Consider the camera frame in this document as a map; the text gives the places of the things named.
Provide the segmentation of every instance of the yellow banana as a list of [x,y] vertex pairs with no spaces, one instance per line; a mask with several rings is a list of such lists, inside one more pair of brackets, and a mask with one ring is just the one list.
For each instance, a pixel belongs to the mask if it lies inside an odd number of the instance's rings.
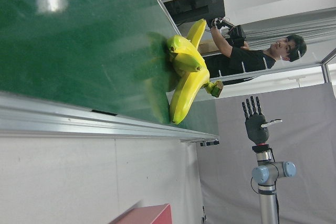
[[200,19],[189,30],[187,38],[175,35],[167,40],[171,52],[170,60],[181,79],[175,89],[170,103],[170,118],[179,124],[187,116],[199,89],[205,87],[206,91],[214,97],[219,97],[223,83],[210,82],[209,71],[205,61],[197,51],[205,29],[206,21]]
[[193,56],[180,53],[173,59],[173,67],[175,71],[198,72],[202,65]]
[[198,48],[198,45],[203,36],[205,26],[206,21],[202,18],[195,22],[188,32],[187,39],[190,40],[191,44],[193,44],[196,49]]
[[170,103],[170,118],[179,124],[187,116],[199,89],[209,83],[209,71],[202,68],[199,72],[186,72],[180,79]]
[[170,52],[191,55],[202,67],[206,67],[203,57],[200,55],[194,45],[186,38],[180,35],[174,35],[167,40],[167,45]]

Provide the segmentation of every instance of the robot finger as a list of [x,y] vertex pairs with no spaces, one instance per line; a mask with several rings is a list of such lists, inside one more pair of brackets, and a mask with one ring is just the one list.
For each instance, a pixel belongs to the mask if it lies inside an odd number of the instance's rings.
[[256,101],[257,101],[258,113],[259,113],[259,115],[261,115],[262,112],[261,112],[259,97],[256,97]]
[[247,104],[247,108],[248,108],[248,113],[250,114],[250,116],[252,116],[251,105],[250,105],[250,101],[248,99],[246,99],[246,104]]
[[242,106],[243,106],[243,110],[244,110],[245,118],[248,119],[249,117],[248,117],[248,114],[247,114],[247,110],[246,110],[245,102],[242,102],[241,104],[242,104]]
[[257,110],[256,110],[256,104],[254,103],[254,98],[253,96],[251,95],[251,103],[252,103],[252,109],[253,109],[253,115],[256,115],[257,114]]

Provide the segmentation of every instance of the black t-shirt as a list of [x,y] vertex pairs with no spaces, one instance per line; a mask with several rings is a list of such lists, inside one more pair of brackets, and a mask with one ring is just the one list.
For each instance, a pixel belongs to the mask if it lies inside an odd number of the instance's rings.
[[[232,48],[231,58],[222,54],[211,55],[204,57],[205,64],[210,72],[210,78],[219,77],[219,71],[222,76],[229,76],[231,74],[252,72],[273,67],[276,62],[275,59],[267,56],[262,50],[245,50],[241,48]],[[224,85],[234,84],[246,81],[244,79],[224,81]]]

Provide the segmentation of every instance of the robotic arm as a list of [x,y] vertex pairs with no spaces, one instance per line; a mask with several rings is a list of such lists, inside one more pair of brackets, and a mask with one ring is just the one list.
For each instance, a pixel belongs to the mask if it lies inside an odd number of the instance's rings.
[[248,110],[244,102],[242,105],[247,136],[256,144],[252,150],[256,153],[258,167],[253,169],[252,177],[258,183],[261,223],[278,224],[279,213],[275,183],[278,178],[294,176],[296,168],[292,162],[275,162],[274,158],[274,162],[272,162],[272,149],[266,144],[269,137],[267,127],[282,122],[282,120],[275,119],[266,122],[265,116],[261,112],[259,97],[256,97],[257,107],[252,96],[250,100],[251,103],[246,99]]

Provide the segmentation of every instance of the man's hair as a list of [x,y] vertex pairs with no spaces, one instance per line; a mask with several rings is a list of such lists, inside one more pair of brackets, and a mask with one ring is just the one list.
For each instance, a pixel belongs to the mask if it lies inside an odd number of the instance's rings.
[[293,40],[295,42],[295,47],[292,48],[290,51],[289,51],[289,61],[295,61],[297,59],[299,59],[299,53],[300,52],[300,56],[302,57],[306,51],[307,51],[307,45],[305,43],[305,40],[299,36],[299,35],[296,35],[296,34],[291,34],[289,36],[287,36],[287,39],[288,41],[290,40]]

